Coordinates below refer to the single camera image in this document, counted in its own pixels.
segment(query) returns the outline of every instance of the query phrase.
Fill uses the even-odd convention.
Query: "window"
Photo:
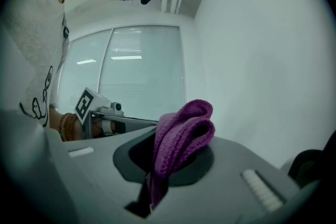
[[[73,42],[60,79],[59,111],[72,112],[83,89],[98,86],[101,95],[121,103],[128,117],[158,120],[177,112],[184,105],[179,28],[115,28],[108,41],[110,33]]]

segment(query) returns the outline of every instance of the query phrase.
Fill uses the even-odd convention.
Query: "white wall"
[[[280,167],[336,129],[325,0],[202,0],[195,18],[216,135]]]
[[[204,66],[194,21],[159,11],[158,0],[146,6],[139,1],[89,0],[67,13],[70,40],[109,28],[136,25],[179,26],[185,67],[185,100],[206,99]]]

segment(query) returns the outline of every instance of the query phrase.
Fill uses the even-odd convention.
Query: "white t-shirt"
[[[35,71],[18,112],[49,126],[49,104],[57,107],[58,79],[69,46],[64,5],[58,0],[7,0],[2,25]]]

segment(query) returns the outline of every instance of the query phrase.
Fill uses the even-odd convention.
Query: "purple towel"
[[[215,127],[209,120],[212,111],[208,102],[194,100],[177,113],[160,117],[154,141],[154,170],[147,177],[152,209],[166,194],[169,176],[214,136]]]

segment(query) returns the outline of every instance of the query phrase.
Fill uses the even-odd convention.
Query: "ceiling light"
[[[117,56],[111,57],[113,60],[129,60],[129,59],[142,59],[141,56]]]
[[[85,60],[85,61],[77,62],[77,64],[81,65],[83,63],[89,63],[89,62],[97,62],[97,61],[95,61],[93,59],[90,59],[90,60]]]

